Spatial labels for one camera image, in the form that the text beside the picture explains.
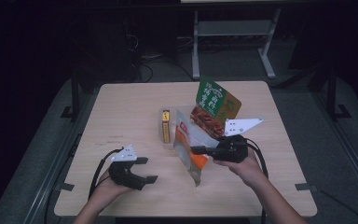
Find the snack bag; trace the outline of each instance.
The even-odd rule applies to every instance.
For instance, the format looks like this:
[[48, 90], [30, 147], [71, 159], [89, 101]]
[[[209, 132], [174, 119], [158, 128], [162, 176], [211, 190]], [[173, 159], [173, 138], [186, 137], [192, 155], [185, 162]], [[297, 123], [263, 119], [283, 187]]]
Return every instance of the snack bag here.
[[176, 111], [176, 131], [173, 148], [183, 165], [193, 177], [196, 187], [200, 184], [201, 170], [208, 162], [206, 155], [194, 155], [190, 147], [217, 147], [218, 141], [212, 139], [197, 124], [190, 122], [182, 112]]
[[226, 119], [235, 119], [241, 108], [240, 100], [206, 76], [200, 79], [196, 103], [191, 118], [214, 139], [224, 136]]

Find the wooden table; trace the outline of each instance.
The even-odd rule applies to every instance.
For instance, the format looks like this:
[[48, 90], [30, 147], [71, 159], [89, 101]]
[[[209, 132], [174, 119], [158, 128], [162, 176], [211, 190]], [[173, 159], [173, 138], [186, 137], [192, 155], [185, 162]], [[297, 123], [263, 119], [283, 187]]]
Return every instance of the wooden table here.
[[[317, 209], [308, 190], [295, 184], [306, 180], [284, 129], [269, 87], [262, 81], [218, 82], [242, 102], [237, 119], [263, 118], [244, 134], [254, 140], [265, 157], [269, 178], [283, 197], [305, 217]], [[115, 217], [258, 217], [261, 205], [251, 189], [227, 167], [210, 160], [201, 183], [193, 179], [170, 144], [158, 136], [159, 110], [164, 106], [195, 105], [199, 83], [109, 84], [100, 89], [76, 155], [65, 179], [74, 185], [62, 190], [57, 216], [76, 216], [88, 199], [92, 177], [109, 151], [132, 144], [144, 165], [131, 171], [158, 175], [157, 182], [119, 197], [101, 213]], [[110, 161], [106, 161], [103, 171]]]

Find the metal stand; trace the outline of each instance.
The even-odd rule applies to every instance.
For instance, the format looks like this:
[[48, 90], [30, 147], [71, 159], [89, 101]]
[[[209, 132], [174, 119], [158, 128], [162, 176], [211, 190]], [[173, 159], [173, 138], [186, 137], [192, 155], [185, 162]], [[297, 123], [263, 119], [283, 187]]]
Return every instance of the metal stand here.
[[262, 21], [199, 21], [199, 13], [194, 13], [194, 44], [193, 44], [193, 78], [200, 78], [200, 64], [198, 44], [199, 36], [217, 35], [265, 35], [267, 37], [264, 47], [259, 49], [259, 55], [269, 78], [275, 78], [275, 73], [269, 62], [267, 53], [274, 36], [281, 9], [275, 9], [272, 20]]

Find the forearm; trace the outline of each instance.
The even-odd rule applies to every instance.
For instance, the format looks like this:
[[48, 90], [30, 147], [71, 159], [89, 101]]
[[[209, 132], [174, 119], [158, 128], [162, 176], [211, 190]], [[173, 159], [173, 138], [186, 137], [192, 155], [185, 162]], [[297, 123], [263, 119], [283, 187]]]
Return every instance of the forearm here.
[[254, 190], [272, 223], [307, 223], [266, 177], [260, 178], [251, 188]]
[[97, 216], [102, 212], [92, 203], [86, 203], [80, 213], [77, 215], [74, 224], [90, 224], [95, 221]]

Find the gray carpet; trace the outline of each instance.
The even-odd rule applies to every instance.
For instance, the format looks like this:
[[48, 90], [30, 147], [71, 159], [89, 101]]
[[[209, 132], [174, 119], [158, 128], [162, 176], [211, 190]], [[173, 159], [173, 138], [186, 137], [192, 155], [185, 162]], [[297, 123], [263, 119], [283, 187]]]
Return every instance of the gray carpet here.
[[[269, 85], [275, 85], [298, 72], [287, 69], [295, 43], [293, 40], [276, 40], [272, 43], [268, 56], [277, 75], [273, 80], [265, 75], [256, 51], [257, 45], [226, 49], [214, 54], [203, 53], [200, 55], [200, 72], [215, 80], [265, 80]], [[150, 81], [191, 81], [188, 74], [191, 72], [190, 56], [190, 53], [180, 54], [177, 64], [165, 58], [145, 63], [153, 71]], [[143, 80], [151, 75], [151, 70], [145, 66], [141, 67], [141, 72]], [[344, 104], [352, 118], [340, 119], [332, 124], [324, 112], [324, 103], [320, 101], [325, 92], [308, 91], [308, 80], [309, 77], [304, 78], [287, 90], [272, 90], [273, 98], [308, 183], [325, 190], [358, 212], [358, 175], [353, 171], [333, 128], [338, 125], [343, 130], [358, 154], [358, 101], [351, 87], [339, 79], [337, 103]], [[7, 187], [0, 201], [0, 223], [22, 223], [24, 220], [28, 223], [43, 223], [46, 211], [47, 223], [72, 222], [73, 218], [56, 217], [53, 214], [58, 191], [52, 191], [50, 200], [47, 195], [57, 174], [60, 174], [60, 178], [55, 189], [59, 189], [66, 176], [71, 159], [61, 172], [60, 168], [72, 152], [76, 137], [84, 130], [98, 90], [94, 94], [81, 93], [81, 113], [77, 120], [71, 122], [70, 119], [61, 118], [65, 107], [71, 105], [70, 88], [68, 81], [57, 93]], [[358, 223], [358, 217], [343, 205], [320, 191], [314, 191], [312, 195], [318, 214], [308, 218], [310, 223]], [[251, 218], [251, 223], [259, 221], [259, 218]], [[114, 222], [111, 217], [100, 217], [97, 221]]]

